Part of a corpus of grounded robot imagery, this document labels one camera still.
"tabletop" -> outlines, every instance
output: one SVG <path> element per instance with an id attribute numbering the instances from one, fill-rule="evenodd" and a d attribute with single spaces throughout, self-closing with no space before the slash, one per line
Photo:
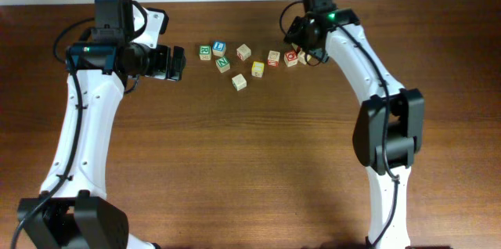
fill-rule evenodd
<path id="1" fill-rule="evenodd" d="M 289 2 L 147 3 L 170 16 L 163 45 L 186 50 L 182 81 L 143 78 L 117 110 L 107 200 L 131 233 L 164 248 L 342 248 L 369 229 L 369 183 L 351 136 L 359 104 L 334 61 L 265 67 Z M 501 242 L 501 0 L 337 0 L 406 88 L 425 98 L 423 146 L 409 178 L 413 245 Z M 52 57 L 93 5 L 0 7 L 0 247 L 22 197 L 36 197 L 56 152 L 67 73 Z M 299 5 L 285 15 L 290 24 Z M 84 28 L 70 32 L 64 46 Z M 219 73 L 200 45 L 226 42 Z M 249 60 L 239 61 L 245 43 Z M 247 87 L 236 91 L 231 78 Z M 23 233 L 19 248 L 33 247 Z"/>

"wooden block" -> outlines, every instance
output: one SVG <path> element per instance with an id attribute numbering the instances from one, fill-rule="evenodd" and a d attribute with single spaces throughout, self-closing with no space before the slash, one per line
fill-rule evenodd
<path id="1" fill-rule="evenodd" d="M 280 52 L 270 50 L 268 54 L 268 65 L 278 67 L 279 60 L 280 60 Z"/>
<path id="2" fill-rule="evenodd" d="M 261 62 L 254 62 L 252 64 L 252 75 L 255 77 L 262 77 L 265 72 L 265 64 Z"/>
<path id="3" fill-rule="evenodd" d="M 238 74 L 235 77 L 233 77 L 232 83 L 237 91 L 239 91 L 242 88 L 245 88 L 247 86 L 247 81 L 245 81 L 245 78 L 243 78 L 242 74 Z"/>
<path id="4" fill-rule="evenodd" d="M 297 61 L 303 63 L 304 65 L 306 65 L 305 54 L 306 53 L 302 50 L 299 52 L 299 54 L 297 54 Z M 310 61 L 311 58 L 312 56 L 308 54 L 308 62 Z"/>
<path id="5" fill-rule="evenodd" d="M 215 41 L 212 45 L 212 54 L 215 56 L 223 57 L 226 52 L 226 43 L 222 41 Z"/>
<path id="6" fill-rule="evenodd" d="M 219 69 L 219 72 L 224 73 L 229 70 L 229 60 L 226 57 L 221 57 L 216 60 L 216 67 Z"/>
<path id="7" fill-rule="evenodd" d="M 243 44 L 238 49 L 236 49 L 236 55 L 242 61 L 245 61 L 245 59 L 247 59 L 247 58 L 249 58 L 249 56 L 251 56 L 251 49 L 249 49 L 248 46 Z"/>
<path id="8" fill-rule="evenodd" d="M 285 52 L 283 55 L 283 61 L 285 61 L 285 64 L 288 67 L 294 66 L 297 64 L 297 54 L 294 50 L 291 50 L 289 52 Z"/>
<path id="9" fill-rule="evenodd" d="M 201 45 L 200 46 L 200 60 L 210 60 L 211 59 L 211 47 L 209 45 Z"/>
<path id="10" fill-rule="evenodd" d="M 291 43 L 292 48 L 294 49 L 295 52 L 300 52 L 302 48 L 299 45 L 296 45 L 295 43 Z"/>

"block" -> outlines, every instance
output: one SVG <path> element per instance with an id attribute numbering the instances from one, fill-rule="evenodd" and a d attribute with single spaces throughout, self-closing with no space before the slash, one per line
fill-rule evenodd
<path id="1" fill-rule="evenodd" d="M 221 57 L 216 60 L 216 67 L 219 69 L 219 72 L 224 73 L 229 70 L 229 60 L 226 57 Z"/>
<path id="2" fill-rule="evenodd" d="M 268 65 L 278 67 L 279 60 L 280 60 L 280 52 L 270 50 L 268 54 Z"/>
<path id="3" fill-rule="evenodd" d="M 245 61 L 245 59 L 247 59 L 247 58 L 249 58 L 251 56 L 251 49 L 249 49 L 248 46 L 246 46 L 245 44 L 243 44 L 238 49 L 236 49 L 236 55 L 242 61 Z"/>
<path id="4" fill-rule="evenodd" d="M 212 45 L 212 54 L 215 56 L 223 57 L 226 52 L 226 43 L 222 41 L 215 41 Z"/>
<path id="5" fill-rule="evenodd" d="M 291 43 L 292 48 L 294 49 L 295 52 L 300 52 L 302 48 L 299 45 L 296 45 L 295 43 Z"/>
<path id="6" fill-rule="evenodd" d="M 198 52 L 200 55 L 200 60 L 210 60 L 211 59 L 211 47 L 209 45 L 201 45 L 200 51 Z"/>
<path id="7" fill-rule="evenodd" d="M 285 61 L 285 64 L 288 67 L 294 66 L 297 64 L 297 54 L 294 50 L 291 50 L 289 52 L 285 52 L 283 55 L 283 61 Z"/>
<path id="8" fill-rule="evenodd" d="M 306 65 L 305 54 L 306 53 L 302 50 L 297 54 L 297 61 L 303 63 L 304 65 Z M 311 58 L 312 56 L 308 54 L 308 62 L 310 61 Z"/>
<path id="9" fill-rule="evenodd" d="M 265 64 L 261 62 L 254 62 L 252 64 L 252 75 L 261 78 L 265 72 Z"/>
<path id="10" fill-rule="evenodd" d="M 247 86 L 247 81 L 245 81 L 245 78 L 243 78 L 242 74 L 238 74 L 235 77 L 233 77 L 232 83 L 237 91 L 239 91 L 242 88 L 245 88 Z"/>

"green block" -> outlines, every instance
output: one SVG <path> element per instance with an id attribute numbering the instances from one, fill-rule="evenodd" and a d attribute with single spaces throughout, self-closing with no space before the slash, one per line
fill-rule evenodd
<path id="1" fill-rule="evenodd" d="M 218 60 L 216 60 L 216 64 L 220 67 L 223 68 L 224 66 L 229 64 L 229 60 L 226 57 L 221 57 Z"/>
<path id="2" fill-rule="evenodd" d="M 211 54 L 211 47 L 209 45 L 202 45 L 200 47 L 200 54 Z"/>

